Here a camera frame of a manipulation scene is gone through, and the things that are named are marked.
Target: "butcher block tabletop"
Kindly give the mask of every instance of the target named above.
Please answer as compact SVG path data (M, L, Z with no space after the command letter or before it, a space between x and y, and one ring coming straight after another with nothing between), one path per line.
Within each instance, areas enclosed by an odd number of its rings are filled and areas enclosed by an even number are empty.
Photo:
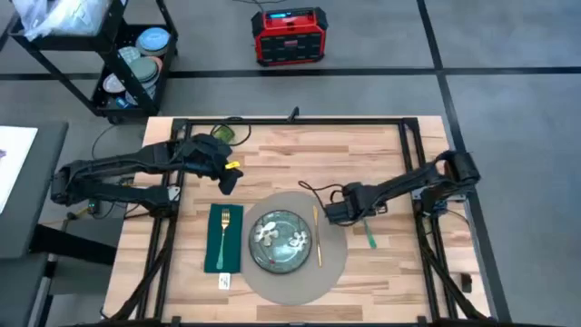
M431 161L448 149L444 124L439 116L417 119L424 152ZM172 120L171 117L150 118L143 145L167 141ZM211 128L195 125L193 132L208 133ZM248 133L244 125L232 129L237 138ZM221 291L218 275L203 272L212 203L241 204L248 211L273 193L310 194L297 185L299 180L308 181L313 187L385 182L405 173L396 125L254 125L250 139L232 149L229 159L240 162L244 177L231 195L222 195L217 183L208 178L185 176L163 308L165 322L173 316L181 316L182 322L416 322L420 315L429 319L408 194L389 201L388 213L368 219L377 249L369 247L363 223L346 228L345 271L337 284L316 301L299 306L269 302L255 293L239 273L231 277L230 290ZM415 158L413 146L412 157ZM138 173L134 183L149 186L160 181L159 175ZM329 195L330 191L321 193L324 202ZM449 209L465 215L461 204L451 203ZM471 275L472 293L466 296L478 310L489 315L468 222L460 215L448 213L440 218L448 268L457 283L460 273ZM147 216L125 221L103 307L107 316L119 310L142 279L152 227L153 219ZM442 285L437 275L434 276L440 314L445 316ZM153 316L158 281L152 283L146 317Z

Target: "gray floor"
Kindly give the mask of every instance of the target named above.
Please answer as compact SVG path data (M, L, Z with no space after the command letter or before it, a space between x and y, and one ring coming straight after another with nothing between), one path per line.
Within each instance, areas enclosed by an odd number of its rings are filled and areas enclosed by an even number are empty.
M250 33L255 7L230 0L166 2L181 33L173 70L257 69ZM128 21L161 22L153 5L130 1ZM267 8L301 5L321 5L330 20L327 57L303 67L431 66L415 1L289 0ZM428 0L427 5L446 67L581 65L578 1ZM7 17L0 15L0 25ZM101 65L92 54L49 57L66 72L97 72ZM7 73L44 69L10 40L0 52L0 74ZM478 190L513 319L578 325L581 75L448 81L467 147L483 175ZM88 93L94 81L76 83ZM54 81L0 82L0 99L0 120L69 120L62 163L88 158L93 139L107 126ZM295 105L304 114L444 114L434 76L171 80L162 114L287 114ZM98 155L136 150L142 135L139 125L116 128L100 142ZM42 220L60 220L64 213L48 203ZM48 325L97 320L104 292L57 298Z

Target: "gold fork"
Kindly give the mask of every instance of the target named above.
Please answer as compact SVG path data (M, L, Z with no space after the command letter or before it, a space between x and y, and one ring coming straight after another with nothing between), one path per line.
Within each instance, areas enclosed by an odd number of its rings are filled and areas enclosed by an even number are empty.
M224 234L226 234L226 228L230 224L230 211L228 209L222 209L222 240L220 242L220 255L218 256L218 262L216 263L216 269L221 269L224 266Z

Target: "portable power station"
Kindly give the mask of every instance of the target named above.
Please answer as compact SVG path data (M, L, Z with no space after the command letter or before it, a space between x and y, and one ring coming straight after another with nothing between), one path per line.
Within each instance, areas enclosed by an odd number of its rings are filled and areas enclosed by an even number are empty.
M327 16L319 7L259 12L252 18L257 62L303 64L325 55Z

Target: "green napkin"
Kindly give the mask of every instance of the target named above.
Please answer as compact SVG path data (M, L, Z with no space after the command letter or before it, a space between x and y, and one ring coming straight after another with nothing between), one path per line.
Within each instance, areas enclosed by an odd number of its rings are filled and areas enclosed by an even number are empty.
M222 249L223 267L216 268L222 241L222 209L230 211L230 224L224 234ZM244 207L233 204L212 204L208 219L208 241L206 259L203 264L205 273L239 273L241 261L242 216Z

